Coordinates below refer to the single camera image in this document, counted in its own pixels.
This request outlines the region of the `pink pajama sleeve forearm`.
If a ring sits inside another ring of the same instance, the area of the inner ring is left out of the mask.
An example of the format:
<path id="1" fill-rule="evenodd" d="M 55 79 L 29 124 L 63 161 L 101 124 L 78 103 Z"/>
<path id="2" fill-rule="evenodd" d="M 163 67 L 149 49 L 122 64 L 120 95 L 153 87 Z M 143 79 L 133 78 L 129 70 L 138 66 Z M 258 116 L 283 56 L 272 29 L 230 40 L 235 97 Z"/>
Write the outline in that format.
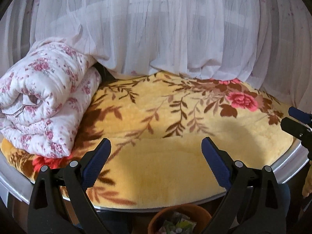
<path id="1" fill-rule="evenodd" d="M 309 161 L 310 168 L 307 173 L 305 184 L 302 188 L 302 196 L 304 198 L 308 197 L 312 193 L 312 162 Z"/>

